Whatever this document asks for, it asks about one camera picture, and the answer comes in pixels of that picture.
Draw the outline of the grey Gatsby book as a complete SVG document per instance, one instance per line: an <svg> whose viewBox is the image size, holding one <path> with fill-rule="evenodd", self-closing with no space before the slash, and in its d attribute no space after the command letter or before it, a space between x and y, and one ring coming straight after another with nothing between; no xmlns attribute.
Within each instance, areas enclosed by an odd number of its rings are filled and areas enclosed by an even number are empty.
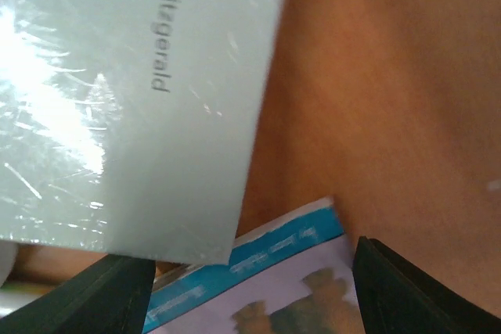
<svg viewBox="0 0 501 334"><path fill-rule="evenodd" d="M229 260L283 0L1 0L1 237Z"/></svg>

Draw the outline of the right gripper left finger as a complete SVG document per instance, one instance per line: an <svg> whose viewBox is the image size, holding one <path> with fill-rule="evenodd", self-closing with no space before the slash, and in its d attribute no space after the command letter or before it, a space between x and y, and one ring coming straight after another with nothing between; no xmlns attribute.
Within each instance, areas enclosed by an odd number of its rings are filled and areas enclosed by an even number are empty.
<svg viewBox="0 0 501 334"><path fill-rule="evenodd" d="M141 333L156 263L107 255L1 319L2 333Z"/></svg>

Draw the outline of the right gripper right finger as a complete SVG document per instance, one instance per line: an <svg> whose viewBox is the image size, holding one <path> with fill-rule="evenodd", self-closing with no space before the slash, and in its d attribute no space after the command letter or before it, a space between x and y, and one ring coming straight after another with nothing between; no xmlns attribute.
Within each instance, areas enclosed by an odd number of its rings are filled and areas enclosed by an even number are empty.
<svg viewBox="0 0 501 334"><path fill-rule="evenodd" d="M500 319L377 239L359 238L353 276L367 333L499 333Z"/></svg>

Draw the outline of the purple dog picture book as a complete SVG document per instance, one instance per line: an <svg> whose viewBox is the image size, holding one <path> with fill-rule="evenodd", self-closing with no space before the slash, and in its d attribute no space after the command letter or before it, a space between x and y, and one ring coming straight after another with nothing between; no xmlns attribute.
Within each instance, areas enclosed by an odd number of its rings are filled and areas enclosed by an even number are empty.
<svg viewBox="0 0 501 334"><path fill-rule="evenodd" d="M353 252L329 198L239 237L226 265L154 283L146 333L361 333Z"/></svg>

